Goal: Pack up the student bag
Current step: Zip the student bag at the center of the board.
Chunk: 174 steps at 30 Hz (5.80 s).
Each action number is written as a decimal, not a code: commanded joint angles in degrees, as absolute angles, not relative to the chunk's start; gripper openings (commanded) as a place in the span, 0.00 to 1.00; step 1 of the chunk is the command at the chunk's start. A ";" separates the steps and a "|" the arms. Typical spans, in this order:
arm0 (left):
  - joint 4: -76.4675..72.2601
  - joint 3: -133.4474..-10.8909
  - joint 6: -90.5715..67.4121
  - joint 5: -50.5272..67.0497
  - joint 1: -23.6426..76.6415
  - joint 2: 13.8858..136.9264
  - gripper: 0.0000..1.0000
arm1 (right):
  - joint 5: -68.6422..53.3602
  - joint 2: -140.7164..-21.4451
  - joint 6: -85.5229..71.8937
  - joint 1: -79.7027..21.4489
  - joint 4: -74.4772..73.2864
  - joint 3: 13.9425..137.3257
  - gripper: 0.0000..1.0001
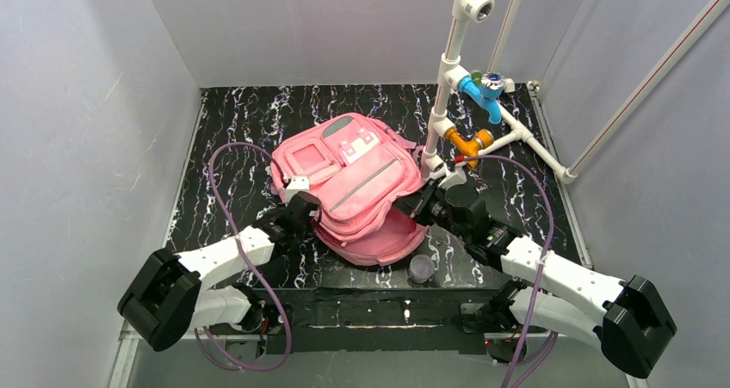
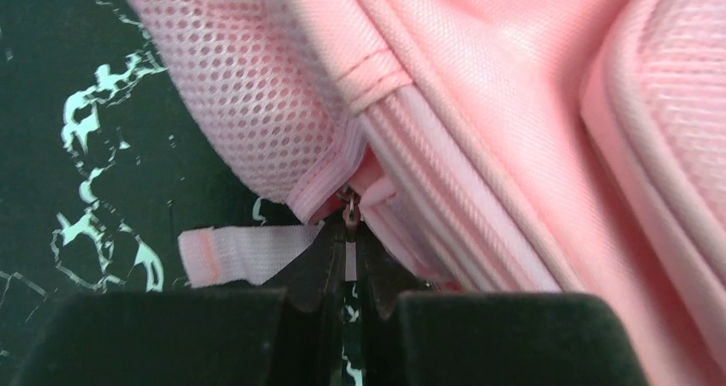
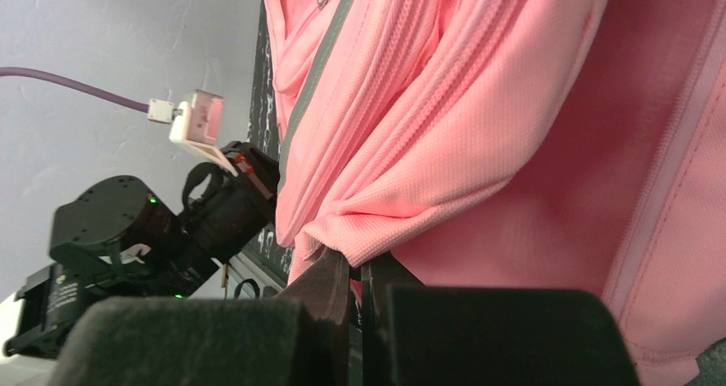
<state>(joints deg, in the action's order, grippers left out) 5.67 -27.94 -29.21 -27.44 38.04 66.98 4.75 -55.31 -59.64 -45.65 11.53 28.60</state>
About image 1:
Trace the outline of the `pink student backpack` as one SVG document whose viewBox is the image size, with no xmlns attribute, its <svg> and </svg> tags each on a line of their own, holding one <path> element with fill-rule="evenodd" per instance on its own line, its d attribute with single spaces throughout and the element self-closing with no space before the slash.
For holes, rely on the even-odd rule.
<svg viewBox="0 0 730 388">
<path fill-rule="evenodd" d="M 393 203 L 423 186 L 416 143 L 381 120 L 341 114 L 285 139 L 272 153 L 273 192 L 287 200 L 281 178 L 304 176 L 320 202 L 315 234 L 361 267 L 398 262 L 423 242 L 425 227 Z"/>
</svg>

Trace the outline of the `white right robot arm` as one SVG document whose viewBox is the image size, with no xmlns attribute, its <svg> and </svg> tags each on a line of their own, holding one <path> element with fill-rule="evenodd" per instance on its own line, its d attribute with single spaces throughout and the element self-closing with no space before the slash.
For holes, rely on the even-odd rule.
<svg viewBox="0 0 730 388">
<path fill-rule="evenodd" d="M 437 225 L 484 266 L 511 279 L 485 304 L 467 304 L 455 323 L 473 333 L 532 326 L 600 350 L 623 373 L 647 379 L 677 333 L 656 286 L 639 275 L 621 280 L 548 251 L 492 217 L 468 185 L 426 185 L 395 208 L 423 226 Z"/>
</svg>

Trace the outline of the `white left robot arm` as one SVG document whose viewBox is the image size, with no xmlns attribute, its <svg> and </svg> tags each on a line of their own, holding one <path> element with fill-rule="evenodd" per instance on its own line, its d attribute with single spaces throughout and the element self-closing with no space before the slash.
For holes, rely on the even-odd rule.
<svg viewBox="0 0 730 388">
<path fill-rule="evenodd" d="M 297 193 L 240 233 L 200 249 L 152 252 L 117 305 L 118 313 L 156 352 L 176 344 L 193 329 L 241 324 L 257 296 L 242 286 L 217 285 L 264 265 L 312 231 L 320 202 Z"/>
</svg>

